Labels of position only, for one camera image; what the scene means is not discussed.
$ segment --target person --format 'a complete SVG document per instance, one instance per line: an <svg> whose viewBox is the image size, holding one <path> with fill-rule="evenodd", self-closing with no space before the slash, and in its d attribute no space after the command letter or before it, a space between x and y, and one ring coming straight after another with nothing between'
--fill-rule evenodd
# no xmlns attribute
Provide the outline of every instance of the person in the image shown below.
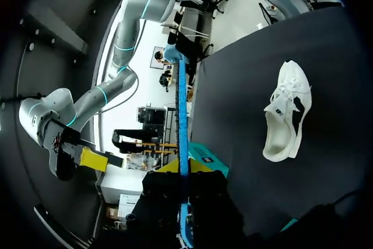
<svg viewBox="0 0 373 249"><path fill-rule="evenodd" d="M171 65L179 63L184 60L186 63L185 72L189 75L189 84L191 85L193 77L196 73L196 64L200 59L189 60L184 54L176 49L176 44L167 44L163 50L158 51L154 54L154 58L165 65Z"/></svg>
<svg viewBox="0 0 373 249"><path fill-rule="evenodd" d="M176 44L166 44L163 50L154 54L154 58L163 64L175 64L181 60L189 63L189 59L176 49Z"/></svg>

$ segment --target white sneaker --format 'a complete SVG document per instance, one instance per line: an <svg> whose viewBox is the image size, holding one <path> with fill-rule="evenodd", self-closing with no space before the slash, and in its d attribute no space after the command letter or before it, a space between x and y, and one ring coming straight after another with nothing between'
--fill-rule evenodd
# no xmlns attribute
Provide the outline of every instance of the white sneaker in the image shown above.
<svg viewBox="0 0 373 249"><path fill-rule="evenodd" d="M303 120L311 105L311 88L302 68L294 61L284 62L277 88L264 109L268 126L263 150L266 159L280 162L296 157Z"/></svg>

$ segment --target framed picture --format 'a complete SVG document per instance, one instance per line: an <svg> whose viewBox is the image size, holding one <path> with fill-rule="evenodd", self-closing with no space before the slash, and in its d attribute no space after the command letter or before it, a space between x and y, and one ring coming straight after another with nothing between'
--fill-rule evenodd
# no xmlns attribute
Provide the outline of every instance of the framed picture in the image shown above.
<svg viewBox="0 0 373 249"><path fill-rule="evenodd" d="M163 50L162 47L154 47L153 54L152 54L152 60L150 61L150 68L156 68L156 69L163 69L164 64L161 62L158 62L154 55L156 52Z"/></svg>

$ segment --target black tablecloth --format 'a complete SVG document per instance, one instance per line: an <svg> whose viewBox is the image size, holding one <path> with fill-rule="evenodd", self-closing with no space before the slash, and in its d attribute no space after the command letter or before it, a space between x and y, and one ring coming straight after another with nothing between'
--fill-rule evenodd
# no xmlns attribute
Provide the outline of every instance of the black tablecloth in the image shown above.
<svg viewBox="0 0 373 249"><path fill-rule="evenodd" d="M297 157L272 163L262 156L263 109L290 59L308 77L312 107ZM230 167L228 188L246 233L277 232L290 218L361 186L372 154L372 93L371 66L344 8L276 23L204 61L192 141Z"/></svg>

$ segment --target blue shirt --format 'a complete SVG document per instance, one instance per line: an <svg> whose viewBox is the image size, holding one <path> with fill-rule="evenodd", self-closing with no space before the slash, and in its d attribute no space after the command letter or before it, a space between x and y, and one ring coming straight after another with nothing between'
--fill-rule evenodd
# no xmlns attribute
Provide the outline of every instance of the blue shirt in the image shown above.
<svg viewBox="0 0 373 249"><path fill-rule="evenodd" d="M168 61L170 64L175 64L181 60L184 60L185 63L189 63L189 59L176 50L176 45L167 44L163 49L163 58Z"/></svg>

